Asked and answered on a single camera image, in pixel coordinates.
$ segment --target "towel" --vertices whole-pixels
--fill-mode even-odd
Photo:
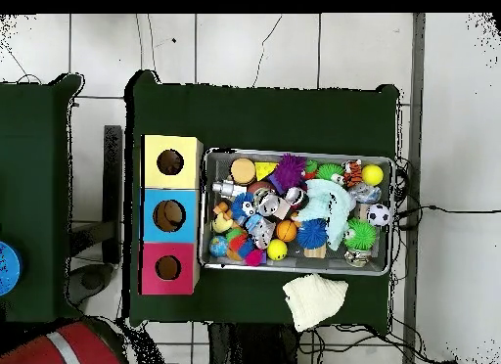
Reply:
[[[301,210],[296,221],[312,219],[327,221],[327,246],[337,250],[342,242],[344,232],[348,229],[346,221],[352,208],[352,197],[334,181],[313,179],[308,180],[306,192],[309,202]]]
[[[336,315],[344,304],[347,289],[347,282],[331,281],[318,274],[295,278],[284,285],[286,303],[293,313],[297,332]]]

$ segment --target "tiger plush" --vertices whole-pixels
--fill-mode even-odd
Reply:
[[[362,160],[347,161],[342,164],[344,168],[344,184],[352,187],[362,182]]]

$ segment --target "green table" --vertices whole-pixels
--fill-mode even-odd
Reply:
[[[132,188],[129,182],[124,205],[124,217],[132,213],[132,226],[125,234],[125,243],[132,240],[130,281],[125,281],[126,285],[130,283],[131,323],[293,323],[282,287],[300,276],[296,273],[202,269],[192,296],[138,295],[140,137],[195,136],[206,148],[393,159],[397,89],[392,85],[378,91],[167,85],[158,84],[146,70],[134,75],[125,92],[126,154],[133,159]],[[341,310],[325,324],[368,324],[382,333],[386,331],[388,274],[328,278],[347,281],[349,288]]]
[[[78,75],[49,85],[0,83],[0,240],[23,261],[18,284],[0,296],[0,320],[33,323],[77,315],[65,296],[67,114],[80,83]]]

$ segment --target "yellow cube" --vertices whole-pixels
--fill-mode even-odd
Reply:
[[[145,135],[143,151],[146,188],[200,188],[204,147],[197,138]]]

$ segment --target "soccer ball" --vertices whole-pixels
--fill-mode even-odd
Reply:
[[[385,205],[371,205],[367,210],[367,221],[373,226],[386,226],[389,219],[389,209]]]

